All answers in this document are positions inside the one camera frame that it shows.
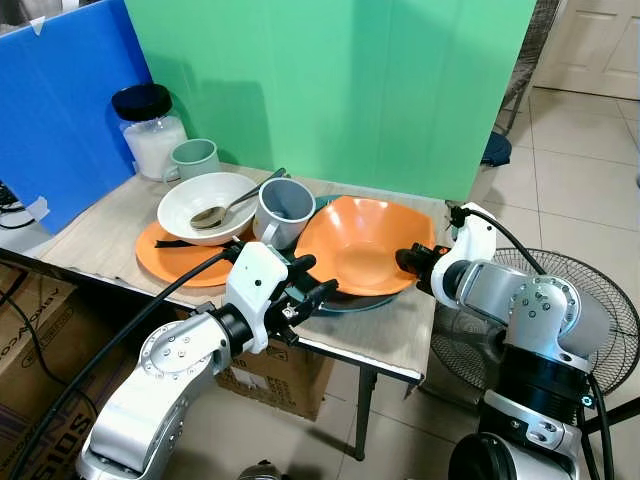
table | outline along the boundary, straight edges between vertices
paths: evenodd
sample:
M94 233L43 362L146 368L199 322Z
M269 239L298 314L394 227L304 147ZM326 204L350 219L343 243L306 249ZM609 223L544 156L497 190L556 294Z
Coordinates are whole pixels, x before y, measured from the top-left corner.
M223 164L222 169L261 181L269 172ZM448 209L441 200L294 177L316 195L348 194L402 203L434 221L436 241L448 243ZM149 295L166 283L138 265L135 241L156 219L158 203L170 187L135 176L80 214L33 256L47 264L115 283ZM169 300L193 308L207 301L220 306L224 287L182 288ZM411 384L424 378L435 301L411 287L380 308L340 316L314 316L296 327L300 345L360 367L354 456L364 459L371 395L379 373Z

tape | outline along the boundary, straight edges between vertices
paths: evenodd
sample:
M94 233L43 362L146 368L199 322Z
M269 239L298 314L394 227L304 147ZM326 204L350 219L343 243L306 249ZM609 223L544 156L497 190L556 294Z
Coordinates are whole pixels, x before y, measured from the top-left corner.
M37 36L40 36L40 32L42 31L42 27L44 26L44 21L46 18L47 17L43 16L43 17L34 18L33 20L29 21L29 23L33 27L33 31Z
M31 205L25 207L25 210L31 214L36 222L39 222L51 212L47 204L47 199L42 195L40 195Z

black cable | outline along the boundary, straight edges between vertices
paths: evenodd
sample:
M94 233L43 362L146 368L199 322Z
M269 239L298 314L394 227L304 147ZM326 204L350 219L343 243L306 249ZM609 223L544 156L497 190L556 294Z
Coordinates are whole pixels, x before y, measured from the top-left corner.
M587 469L589 470L589 477L591 480L600 480L600 474L598 473L598 466L596 464L596 459L593 456L593 450L591 449L591 441L589 440L589 434L583 430L585 424L584 418L584 406L580 405L578 409L578 427L582 430L582 436L580 438L580 443L582 444L582 451L584 452L584 459L587 464Z
M16 203L19 203L16 196L11 192L11 190L9 190L9 188L7 188L4 183L0 182L0 214L24 212L26 210L24 208L24 205L21 204L17 207L14 207L13 205L15 205ZM0 228L4 228L6 230L17 230L19 228L31 225L33 222L35 222L35 219L32 218L31 220L21 223L20 225L4 225L0 223Z
M640 397L636 397L633 400L629 400L628 402L625 402L622 405L618 405L616 408L612 408L611 410L607 411L609 428L611 428L616 423L624 422L625 420L636 417L638 415L640 415ZM600 419L598 417L592 418L584 424L584 431L586 431L587 433L597 432L601 428L602 425L600 424Z
M471 208L460 208L460 207L453 207L451 209L451 216L453 217L454 215L463 215L465 217L469 215L475 215L476 217L482 218L485 222L493 225L495 228L498 229L500 233L502 233L505 237L507 237L507 240L509 240L513 244L513 246L518 250L518 252L520 252L520 254L525 258L525 260L529 262L529 264L533 267L533 269L536 271L538 275L544 275L547 273L545 272L544 268L542 268L540 264L536 261L536 259L533 258L533 256L531 256L531 254L526 249L526 247L522 245L518 241L518 239L495 218L483 212L479 212L478 210L473 210Z
M613 449L611 447L611 430L609 429L609 418L607 417L607 410L604 405L604 397L600 385L593 373L587 375L591 390L593 390L593 396L596 400L596 410L598 411L598 417L600 417L600 437L602 438L602 463L604 465L604 478L605 480L614 480L615 472L613 467Z
M24 313L24 310L22 310L17 304L16 302L14 302L11 297L2 292L2 290L0 290L0 295L2 296L2 301L6 301L9 305L11 305L13 307L13 309L18 312L18 315L20 315L20 317L22 317L22 322L24 323L24 326L27 328L27 330L29 330L29 333L31 334L31 339L33 340L33 348L36 351L36 356L38 357L38 362L40 363L40 367L42 367L42 370L44 371L44 373L47 375L47 377L49 377L51 380L53 380L55 383L66 387L67 386L67 382L65 382L64 380L62 380L60 377L58 377L56 374L54 374L50 369L49 366L47 365L47 362L44 359L44 354L42 353L42 345L40 344L40 340L38 339L38 334L36 333L36 330L33 328L33 325L31 325L31 322L29 321L29 319L27 318L26 314ZM89 398L89 396L84 393L82 390L80 389L76 389L75 392L80 395L85 402L87 402L87 404L89 405L89 407L91 408L91 410L93 411L93 414L95 415L96 418L98 418L98 409L96 408L96 404L93 403L93 400L91 400Z
M7 297L13 296L13 294L18 291L18 288L20 288L20 285L22 285L24 281L27 279L27 276L29 274L24 270L19 270L19 271L20 271L20 275L18 275L18 278L16 278L13 281L13 283L9 287L9 290L7 290L2 297L0 297L0 307L2 307L2 305L4 305L4 303L7 301Z
M5 230L17 230L19 228L27 227L35 221L35 218L32 218L28 222L21 223L20 225L4 225L3 223L0 223L0 228L4 228Z
M84 380L84 378L95 368L95 366L102 360L102 358L109 353L109 351L118 345L122 339L124 339L131 331L136 328L140 322L142 322L153 310L160 305L165 298L171 295L174 291L180 288L185 282L188 282L193 277L198 275L203 270L206 270L214 263L219 260L235 260L239 255L241 247L233 246L229 249L224 250L211 257L208 260L205 260L197 267L189 270L187 273L178 278L175 282L169 285L167 288L162 290L157 296L153 298L138 314L127 323L100 351L82 368L82 370L69 382L69 385L65 390L60 394L58 399L53 403L53 405L47 410L47 413L44 415L42 421L38 425L38 427L33 432L31 438L29 438L29 442L25 445L24 449L20 453L20 457L16 461L13 469L11 470L11 475L9 480L18 480L20 475L22 475L22 470L24 469L25 464L33 452L33 449L36 447L40 437L45 432L51 420L55 417L56 413L62 407L64 402L71 396L74 390L80 385L80 383Z

green backdrop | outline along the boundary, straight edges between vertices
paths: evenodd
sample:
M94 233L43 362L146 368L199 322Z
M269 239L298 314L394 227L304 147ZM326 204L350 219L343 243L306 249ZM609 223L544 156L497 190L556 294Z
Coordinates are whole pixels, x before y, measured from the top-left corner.
M127 0L191 137L242 165L466 198L534 0Z

green mug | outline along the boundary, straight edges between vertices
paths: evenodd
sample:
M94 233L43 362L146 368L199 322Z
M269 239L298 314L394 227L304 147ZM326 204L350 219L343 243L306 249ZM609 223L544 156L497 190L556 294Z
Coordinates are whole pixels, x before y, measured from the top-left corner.
M171 151L171 165L162 175L164 183L220 171L218 147L206 138L182 142Z

